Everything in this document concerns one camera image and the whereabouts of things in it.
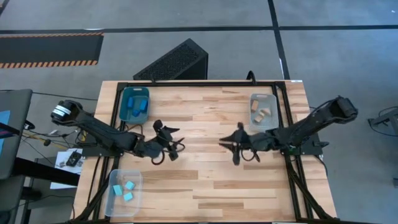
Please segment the black table frame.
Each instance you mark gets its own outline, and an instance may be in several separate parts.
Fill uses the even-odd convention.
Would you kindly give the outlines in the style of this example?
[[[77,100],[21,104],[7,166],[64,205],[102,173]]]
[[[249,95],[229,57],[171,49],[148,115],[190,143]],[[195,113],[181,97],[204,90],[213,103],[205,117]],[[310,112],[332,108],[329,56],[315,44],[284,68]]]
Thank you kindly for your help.
[[[295,218],[285,162],[278,152],[260,161],[232,162],[218,144],[238,123],[249,122],[249,98],[271,94],[266,81],[175,81],[151,86],[149,121],[177,128],[185,150],[176,161],[154,166],[149,159],[122,156],[122,169],[143,176],[141,209],[121,222],[267,222]]]

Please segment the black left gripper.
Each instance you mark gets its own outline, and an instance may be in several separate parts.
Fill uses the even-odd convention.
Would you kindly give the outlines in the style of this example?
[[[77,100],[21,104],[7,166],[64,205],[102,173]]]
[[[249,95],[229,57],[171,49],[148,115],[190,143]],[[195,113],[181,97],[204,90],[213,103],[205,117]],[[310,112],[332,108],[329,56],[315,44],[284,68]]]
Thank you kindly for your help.
[[[180,141],[174,141],[173,133],[179,131],[179,128],[170,128],[164,126],[161,120],[157,120],[153,124],[155,137],[149,141],[140,140],[136,145],[136,156],[150,157],[152,161],[162,156],[161,161],[164,161],[167,153],[171,161],[178,158],[177,146]]]

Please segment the black desk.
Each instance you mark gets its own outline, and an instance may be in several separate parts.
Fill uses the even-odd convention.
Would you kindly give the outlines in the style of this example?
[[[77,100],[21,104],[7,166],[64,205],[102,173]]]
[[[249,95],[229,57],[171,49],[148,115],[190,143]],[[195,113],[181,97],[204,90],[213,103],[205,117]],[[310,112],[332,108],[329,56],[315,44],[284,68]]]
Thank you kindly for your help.
[[[49,180],[60,184],[77,186],[80,176],[72,172],[46,166],[17,157],[12,168],[12,175],[23,175],[35,179]]]

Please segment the black handheld device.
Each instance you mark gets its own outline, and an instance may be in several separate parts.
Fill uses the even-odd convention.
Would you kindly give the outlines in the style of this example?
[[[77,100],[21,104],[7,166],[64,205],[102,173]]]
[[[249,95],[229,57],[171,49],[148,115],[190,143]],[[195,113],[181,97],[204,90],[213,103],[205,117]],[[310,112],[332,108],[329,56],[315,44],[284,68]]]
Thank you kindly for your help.
[[[70,155],[70,157],[68,158],[66,165],[70,166],[70,167],[75,167],[79,160],[81,159],[82,154],[77,152],[77,151],[73,151]]]

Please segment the clear plastic bin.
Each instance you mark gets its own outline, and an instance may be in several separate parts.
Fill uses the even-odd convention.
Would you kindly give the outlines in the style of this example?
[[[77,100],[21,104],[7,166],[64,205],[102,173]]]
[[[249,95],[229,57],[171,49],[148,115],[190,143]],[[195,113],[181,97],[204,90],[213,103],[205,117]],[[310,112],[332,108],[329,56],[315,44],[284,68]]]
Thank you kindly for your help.
[[[257,100],[259,102],[259,107],[255,113],[251,112],[251,102],[252,100]],[[277,109],[277,101],[276,97],[274,95],[268,95],[268,94],[260,94],[260,93],[253,93],[251,95],[251,98],[249,100],[250,105],[249,105],[249,112],[250,112],[250,126],[252,129],[258,130],[258,131],[265,131],[268,129],[275,129],[279,127],[279,115],[278,115],[278,109]],[[260,110],[263,108],[269,108],[271,110],[272,115],[267,116],[263,115]],[[260,123],[254,122],[254,118],[257,115],[262,115],[264,116],[264,119]]]
[[[135,183],[133,190],[125,188],[127,181]],[[122,196],[114,194],[113,185],[121,185],[123,188]],[[139,170],[116,169],[109,175],[108,189],[106,191],[106,201],[104,214],[108,217],[133,217],[141,209],[142,204],[143,176]],[[123,195],[131,192],[133,199],[125,202]]]

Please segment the dark grey monitor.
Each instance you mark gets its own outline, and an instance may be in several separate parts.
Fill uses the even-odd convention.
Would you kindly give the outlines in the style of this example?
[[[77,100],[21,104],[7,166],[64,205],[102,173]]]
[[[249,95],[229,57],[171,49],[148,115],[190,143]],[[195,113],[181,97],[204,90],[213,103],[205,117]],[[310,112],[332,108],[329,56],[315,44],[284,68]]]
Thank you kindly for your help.
[[[0,139],[0,180],[12,174],[31,98],[30,89],[0,92],[0,114],[8,111],[7,125],[19,131],[16,136]]]

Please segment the black hazard-striped floor mat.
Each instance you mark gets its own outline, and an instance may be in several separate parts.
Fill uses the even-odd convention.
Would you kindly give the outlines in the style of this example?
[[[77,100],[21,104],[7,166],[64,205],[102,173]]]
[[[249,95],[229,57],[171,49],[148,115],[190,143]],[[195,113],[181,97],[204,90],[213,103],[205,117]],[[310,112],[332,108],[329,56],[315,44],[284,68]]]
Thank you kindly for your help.
[[[104,34],[0,35],[0,68],[96,65]]]

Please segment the black mesh computer tower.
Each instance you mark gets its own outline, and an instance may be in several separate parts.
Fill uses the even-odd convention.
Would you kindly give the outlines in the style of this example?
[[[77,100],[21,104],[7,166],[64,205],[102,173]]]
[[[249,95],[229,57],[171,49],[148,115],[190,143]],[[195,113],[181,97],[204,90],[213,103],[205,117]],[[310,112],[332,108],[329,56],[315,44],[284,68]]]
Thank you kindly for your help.
[[[134,80],[206,80],[208,53],[187,39],[133,76]]]

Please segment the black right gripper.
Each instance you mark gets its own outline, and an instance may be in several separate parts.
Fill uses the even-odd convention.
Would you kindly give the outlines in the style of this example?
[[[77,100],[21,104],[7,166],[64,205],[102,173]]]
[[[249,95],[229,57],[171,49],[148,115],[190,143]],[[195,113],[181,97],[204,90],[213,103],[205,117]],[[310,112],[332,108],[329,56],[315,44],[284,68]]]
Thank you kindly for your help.
[[[244,130],[243,123],[238,123],[238,129],[233,133],[233,136],[227,136],[220,138],[220,146],[223,147],[234,147],[233,149],[233,163],[239,165],[240,158],[243,157],[243,151],[249,150],[252,152],[252,159],[260,162],[260,158],[257,154],[258,151],[269,151],[274,147],[274,137],[269,133],[257,133],[249,135]]]

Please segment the blue plastic bin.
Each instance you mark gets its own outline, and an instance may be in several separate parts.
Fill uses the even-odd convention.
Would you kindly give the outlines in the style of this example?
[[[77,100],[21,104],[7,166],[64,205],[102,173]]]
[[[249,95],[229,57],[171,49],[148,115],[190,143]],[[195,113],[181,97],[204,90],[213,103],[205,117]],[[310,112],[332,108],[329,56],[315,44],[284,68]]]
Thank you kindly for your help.
[[[129,97],[134,98],[134,107],[133,109],[127,108],[127,101]],[[139,110],[139,104],[141,100],[148,100],[148,108],[145,113],[141,112],[138,117],[133,117],[132,111],[134,109]],[[149,108],[150,108],[150,94],[149,89],[145,87],[126,87],[123,91],[121,97],[121,105],[119,110],[119,119],[128,124],[144,124],[149,117]]]

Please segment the white paper sheet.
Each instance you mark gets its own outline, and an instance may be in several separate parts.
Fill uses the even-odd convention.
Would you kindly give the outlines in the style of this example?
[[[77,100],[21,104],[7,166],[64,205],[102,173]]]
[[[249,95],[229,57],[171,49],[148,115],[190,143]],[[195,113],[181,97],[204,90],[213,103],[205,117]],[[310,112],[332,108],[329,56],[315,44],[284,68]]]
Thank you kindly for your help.
[[[53,167],[56,177],[50,184],[51,189],[77,187],[83,169],[83,149],[71,148],[57,153]]]

